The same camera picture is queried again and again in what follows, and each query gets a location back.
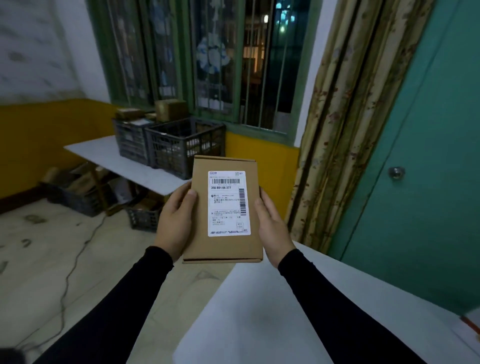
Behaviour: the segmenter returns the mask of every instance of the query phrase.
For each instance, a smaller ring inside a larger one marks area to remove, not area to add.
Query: left hand
[[[192,227],[192,210],[197,200],[197,192],[191,182],[177,188],[158,219],[154,246],[165,250],[175,263],[180,258]]]

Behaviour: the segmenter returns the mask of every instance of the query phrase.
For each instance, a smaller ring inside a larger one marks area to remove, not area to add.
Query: hand
[[[181,256],[192,227],[197,192],[190,189],[191,185],[187,182],[172,193],[158,219],[154,245],[165,250],[174,263]]]
[[[268,260],[275,268],[278,268],[278,264],[283,257],[296,248],[290,239],[286,224],[276,210],[272,199],[263,188],[260,188],[260,197],[255,201],[255,210],[257,210],[260,220],[258,230],[260,240],[265,248]]]

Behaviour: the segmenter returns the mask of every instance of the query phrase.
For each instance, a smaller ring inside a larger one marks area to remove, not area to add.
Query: electrical cable
[[[78,264],[78,258],[80,258],[80,256],[82,255],[82,253],[85,251],[85,249],[87,248],[87,245],[92,241],[93,237],[95,236],[95,233],[97,232],[97,230],[103,225],[103,223],[105,222],[105,219],[107,218],[107,216],[105,215],[102,219],[102,221],[97,225],[97,227],[95,227],[95,229],[92,231],[92,234],[90,235],[90,238],[84,242],[82,248],[80,249],[80,251],[78,252],[78,254],[76,255],[75,257],[75,262],[73,264],[73,267],[72,269],[70,270],[69,274],[67,274],[67,276],[65,277],[65,290],[63,291],[63,294],[62,296],[60,297],[60,319],[61,319],[61,326],[60,326],[60,330],[53,336],[51,336],[50,338],[44,340],[43,342],[41,342],[40,344],[34,344],[34,343],[31,343],[31,342],[28,342],[26,344],[23,344],[22,346],[20,346],[18,349],[23,351],[23,352],[29,352],[31,350],[37,350],[39,351],[40,353],[43,353],[42,350],[41,350],[41,347],[43,345],[45,345],[46,343],[48,343],[49,341],[53,340],[54,338],[56,338],[57,336],[59,336],[63,329],[65,329],[65,310],[66,310],[66,307],[65,307],[65,298],[67,297],[67,293],[68,293],[68,288],[70,286],[70,282],[69,282],[69,278],[70,276],[73,274],[73,272],[75,271],[75,269],[77,268],[77,264]]]

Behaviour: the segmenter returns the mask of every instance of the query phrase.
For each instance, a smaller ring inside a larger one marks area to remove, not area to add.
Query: door
[[[405,117],[389,151],[379,142],[387,158],[341,258],[458,314],[480,305],[478,14],[478,0],[437,1],[402,86],[416,95],[392,111]]]

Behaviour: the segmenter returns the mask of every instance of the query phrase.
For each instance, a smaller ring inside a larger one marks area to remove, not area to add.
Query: door knob
[[[405,168],[403,167],[390,167],[388,169],[388,175],[392,180],[401,180],[405,176]]]

